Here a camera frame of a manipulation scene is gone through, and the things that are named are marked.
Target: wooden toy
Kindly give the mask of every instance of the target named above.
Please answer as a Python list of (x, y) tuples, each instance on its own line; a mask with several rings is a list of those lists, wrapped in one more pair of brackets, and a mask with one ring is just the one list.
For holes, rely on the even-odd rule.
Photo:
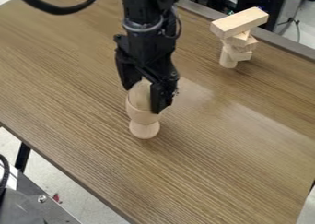
[(210, 30), (223, 43), (219, 63), (234, 68), (238, 61), (251, 59), (258, 41), (251, 36), (251, 29), (267, 22), (269, 15), (258, 7), (252, 7), (211, 23)]
[(130, 132), (137, 138), (150, 139), (155, 137), (160, 129), (160, 114), (151, 112), (150, 82), (143, 79), (130, 90), (126, 99), (126, 110), (131, 121)]

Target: table leg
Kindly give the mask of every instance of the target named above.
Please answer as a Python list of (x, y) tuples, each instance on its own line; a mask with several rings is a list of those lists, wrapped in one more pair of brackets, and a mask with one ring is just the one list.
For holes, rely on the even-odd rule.
[(20, 171), (24, 172), (26, 165), (29, 160), (30, 148), (24, 143), (21, 144), (18, 154), (15, 167)]

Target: black cable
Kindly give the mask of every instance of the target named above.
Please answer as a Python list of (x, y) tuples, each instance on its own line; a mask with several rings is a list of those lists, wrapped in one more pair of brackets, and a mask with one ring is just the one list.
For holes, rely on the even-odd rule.
[(4, 190), (6, 189), (6, 184), (10, 175), (10, 166), (8, 164), (8, 161), (6, 160), (6, 157), (3, 156), (2, 154), (0, 154), (0, 160), (4, 164), (4, 175), (0, 182), (0, 196), (1, 196)]
[(61, 7), (61, 6), (55, 6), (52, 4), (49, 4), (45, 1), (42, 0), (22, 0), (25, 3), (27, 3), (29, 6), (35, 7), (41, 11), (44, 11), (49, 14), (54, 14), (54, 15), (67, 15), (67, 14), (73, 14), (78, 11), (81, 11), (88, 6), (92, 5), (96, 0), (87, 0), (81, 4), (75, 5), (75, 6), (66, 6), (66, 7)]
[(298, 21), (294, 20), (294, 23), (297, 26), (297, 43), (299, 43), (301, 41), (301, 30), (299, 28), (299, 20)]

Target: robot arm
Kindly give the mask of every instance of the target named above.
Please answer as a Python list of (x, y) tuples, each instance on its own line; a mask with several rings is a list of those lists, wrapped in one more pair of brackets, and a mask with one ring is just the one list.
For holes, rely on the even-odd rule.
[[(23, 0), (28, 5), (54, 15), (78, 12), (96, 0), (69, 7), (59, 7), (41, 0)], [(151, 110), (160, 113), (170, 106), (177, 91), (179, 75), (171, 62), (181, 22), (173, 5), (177, 0), (122, 0), (126, 36), (116, 35), (116, 63), (125, 89), (142, 77), (151, 83)]]

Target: screw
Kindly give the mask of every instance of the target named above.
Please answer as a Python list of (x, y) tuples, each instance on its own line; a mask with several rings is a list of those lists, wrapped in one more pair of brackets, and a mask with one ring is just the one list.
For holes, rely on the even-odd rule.
[(46, 195), (40, 195), (39, 198), (37, 199), (37, 202), (43, 204), (45, 203), (47, 200), (47, 196)]

